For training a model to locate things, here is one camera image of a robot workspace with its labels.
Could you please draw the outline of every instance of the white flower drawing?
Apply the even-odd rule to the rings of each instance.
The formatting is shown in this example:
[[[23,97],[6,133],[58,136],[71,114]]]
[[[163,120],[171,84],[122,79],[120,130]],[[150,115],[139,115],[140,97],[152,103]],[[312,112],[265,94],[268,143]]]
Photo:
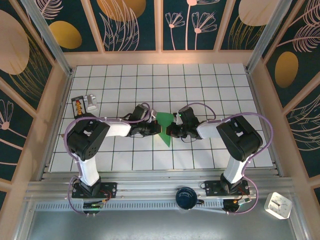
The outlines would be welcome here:
[[[168,23],[169,28],[170,28],[173,50],[176,50],[175,43],[174,43],[174,36],[172,34],[172,29],[182,27],[186,24],[186,22],[183,21],[184,18],[182,17],[181,12],[179,12],[179,13],[175,12],[172,15],[170,12],[168,12],[165,14],[165,19],[166,19],[166,22]]]
[[[199,12],[192,14],[192,24],[195,32],[194,50],[197,50],[197,37],[198,34],[208,33],[217,30],[217,24],[214,24],[215,13],[202,13],[199,18]]]
[[[7,101],[7,103],[5,104],[5,101],[0,99],[0,131],[1,130],[2,131],[9,130],[9,131],[13,132],[14,134],[26,139],[27,137],[23,136],[22,134],[14,131],[10,128],[10,121],[12,119],[13,112],[14,112],[14,104],[10,101]],[[0,138],[0,142],[6,144],[8,146],[11,146],[13,148],[19,149],[19,150],[23,149],[21,146],[18,146],[14,143],[8,142],[2,138]],[[17,165],[16,163],[9,163],[9,162],[0,162],[0,164],[14,165],[14,166]]]
[[[189,5],[189,7],[186,15],[186,25],[185,25],[185,50],[188,50],[188,26],[189,26],[190,8],[196,5],[216,4],[218,2],[220,2],[220,0],[186,0],[186,3]]]

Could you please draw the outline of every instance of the white grid tile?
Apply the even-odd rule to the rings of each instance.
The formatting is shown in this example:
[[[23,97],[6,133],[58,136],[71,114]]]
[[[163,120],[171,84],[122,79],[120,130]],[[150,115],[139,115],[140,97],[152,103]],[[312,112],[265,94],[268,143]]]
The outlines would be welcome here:
[[[183,64],[169,64],[169,75],[183,75],[184,65]]]
[[[241,63],[229,64],[231,74],[246,74],[244,65]]]
[[[154,170],[167,170],[173,168],[174,165],[172,151],[153,151]]]
[[[107,66],[92,66],[90,77],[105,77]]]
[[[230,74],[229,65],[226,63],[214,64],[215,74]]]
[[[174,169],[194,169],[192,151],[173,151],[173,167]]]
[[[216,75],[201,75],[200,77],[203,88],[218,87]]]
[[[106,68],[106,76],[116,77],[121,76],[122,65],[108,65]]]
[[[152,76],[152,64],[138,65],[138,76]]]
[[[185,88],[185,76],[183,75],[171,75],[169,76],[170,88]]]
[[[194,168],[195,169],[213,169],[213,168],[215,168],[212,151],[210,149],[208,149],[208,150],[193,150],[193,159],[194,159]]]
[[[152,151],[134,151],[133,152],[133,170],[152,170],[153,152]]]
[[[120,82],[120,76],[107,76],[104,82],[104,89],[119,89]]]
[[[168,76],[153,76],[153,88],[168,88],[169,80]]]
[[[77,66],[75,70],[75,77],[90,77],[92,66]]]
[[[87,89],[89,83],[89,77],[75,77],[72,83],[73,90]]]
[[[105,84],[105,77],[104,76],[95,76],[95,77],[90,77],[89,84],[88,84],[88,89],[104,89],[104,84]]]
[[[187,88],[201,88],[202,85],[201,85],[200,76],[199,75],[185,76],[185,86]]]
[[[136,89],[137,77],[136,76],[123,76],[121,77],[121,89]]]
[[[153,65],[153,75],[154,76],[168,75],[168,65],[167,64]]]
[[[233,87],[234,82],[232,81],[231,75],[216,75],[216,81],[219,87]]]
[[[115,151],[113,153],[112,170],[128,171],[132,170],[133,152],[132,151]]]
[[[137,89],[152,89],[152,76],[138,76],[136,79]]]
[[[122,76],[137,76],[138,66],[137,65],[123,65]]]
[[[198,64],[184,64],[183,69],[184,69],[184,75],[199,75]]]
[[[201,75],[214,75],[215,68],[213,64],[199,64],[199,70]]]
[[[93,114],[109,118],[124,117],[141,102],[148,102],[157,112],[164,113],[172,113],[194,102],[205,103],[213,108],[217,119],[237,114],[240,108],[242,112],[256,112],[248,80],[240,70],[240,65],[229,67],[228,64],[79,66],[59,133],[64,133],[74,118],[70,99],[88,94],[97,98],[99,110]],[[191,107],[199,121],[213,118],[204,106]],[[259,119],[245,118],[261,135],[262,146],[265,146]],[[169,147],[159,135],[138,137],[141,136],[105,138],[96,155],[98,171],[213,169],[225,168],[228,164],[230,155],[220,137],[193,142],[189,137],[185,142],[172,138]],[[268,151],[256,157],[248,167],[272,167]],[[55,143],[49,170],[78,171],[61,137]]]

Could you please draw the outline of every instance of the gold circle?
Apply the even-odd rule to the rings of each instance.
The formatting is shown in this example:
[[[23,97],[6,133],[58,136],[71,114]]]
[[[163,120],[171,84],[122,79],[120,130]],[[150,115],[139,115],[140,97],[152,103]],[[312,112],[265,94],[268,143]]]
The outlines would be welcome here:
[[[80,32],[66,21],[55,21],[49,26],[57,43],[66,49],[76,49],[81,46]]]
[[[297,56],[285,51],[282,53],[275,64],[275,82],[280,88],[289,87],[298,73],[299,62]]]
[[[13,16],[0,10],[0,33],[0,69],[11,75],[22,73],[30,54],[24,28]]]
[[[239,18],[248,26],[263,26],[269,22],[279,0],[241,0]]]
[[[128,17],[128,14],[125,13],[123,3],[128,10],[132,9],[136,18],[140,17],[146,9],[146,0],[96,0],[96,2],[105,15],[120,22],[131,20],[131,17]]]

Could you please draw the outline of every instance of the gray floor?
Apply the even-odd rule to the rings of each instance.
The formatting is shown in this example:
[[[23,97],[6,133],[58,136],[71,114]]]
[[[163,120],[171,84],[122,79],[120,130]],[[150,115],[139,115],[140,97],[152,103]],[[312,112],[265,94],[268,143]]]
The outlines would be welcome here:
[[[28,240],[294,240],[290,220],[264,210],[265,199],[242,215],[190,210],[36,212]]]

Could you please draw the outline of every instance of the robotic arm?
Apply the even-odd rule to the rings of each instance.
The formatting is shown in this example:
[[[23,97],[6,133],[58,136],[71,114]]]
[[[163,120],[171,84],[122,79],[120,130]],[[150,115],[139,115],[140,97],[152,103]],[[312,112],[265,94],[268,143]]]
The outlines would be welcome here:
[[[174,113],[175,122],[166,129],[166,134],[174,138],[198,140],[222,138],[228,152],[229,162],[220,177],[221,187],[232,194],[242,183],[243,169],[248,158],[255,154],[263,144],[261,136],[243,116],[237,116],[227,122],[199,122],[191,107],[186,106]]]
[[[67,145],[76,159],[81,175],[80,187],[88,197],[94,197],[100,191],[101,178],[96,166],[96,153],[106,137],[131,137],[135,134],[151,136],[161,132],[161,126],[154,120],[155,111],[151,111],[147,121],[148,108],[139,104],[133,113],[127,114],[124,121],[81,120],[67,134]],[[86,112],[83,117],[95,117]]]

